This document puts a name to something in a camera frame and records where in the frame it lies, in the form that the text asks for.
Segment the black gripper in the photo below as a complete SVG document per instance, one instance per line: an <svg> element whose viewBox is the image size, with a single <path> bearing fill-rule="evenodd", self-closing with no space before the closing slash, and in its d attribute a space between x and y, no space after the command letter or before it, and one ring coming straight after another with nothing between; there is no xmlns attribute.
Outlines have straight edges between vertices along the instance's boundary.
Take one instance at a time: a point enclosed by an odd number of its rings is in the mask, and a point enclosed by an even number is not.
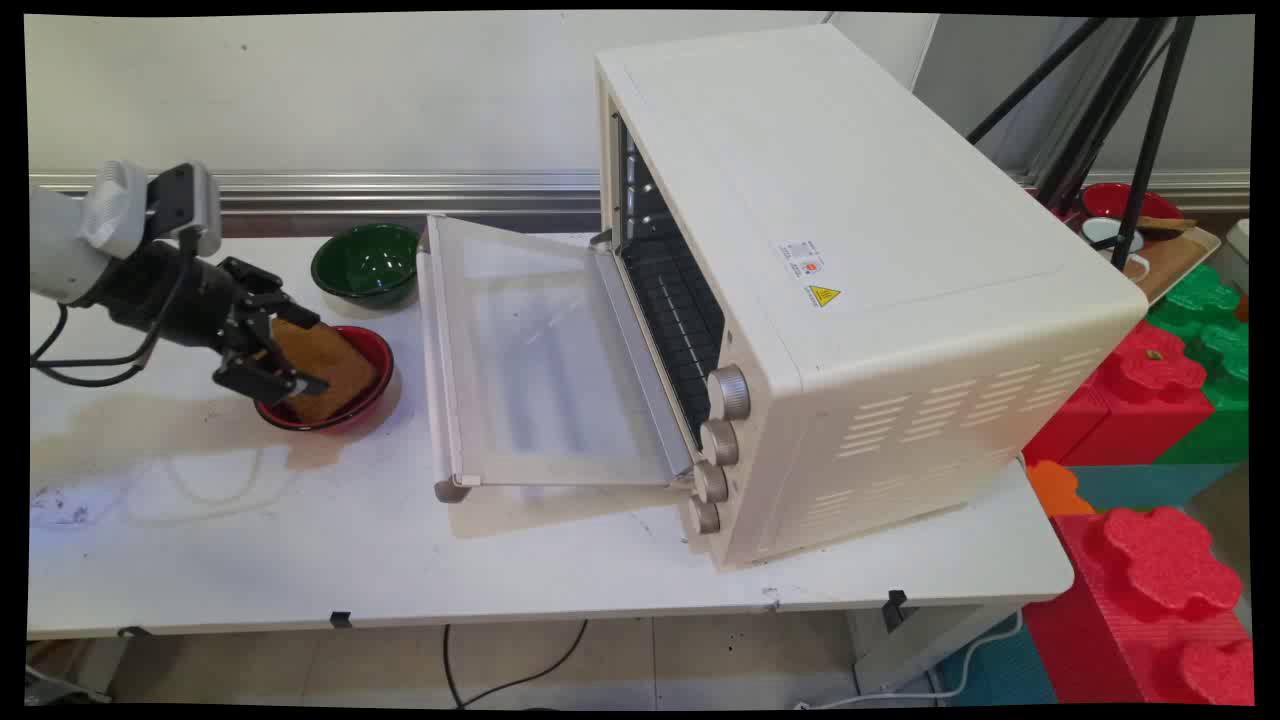
<svg viewBox="0 0 1280 720"><path fill-rule="evenodd" d="M161 340L209 348L219 357L212 382L266 406L296 395L324 395L325 379L300 370L282 345L236 347L219 334L237 305L248 313L280 316L303 331L320 316L284 292L280 277L225 258L214 266L187 258L165 242L143 245L127 260L113 260L92 288L92 304L118 324L143 333L159 324Z"/></svg>

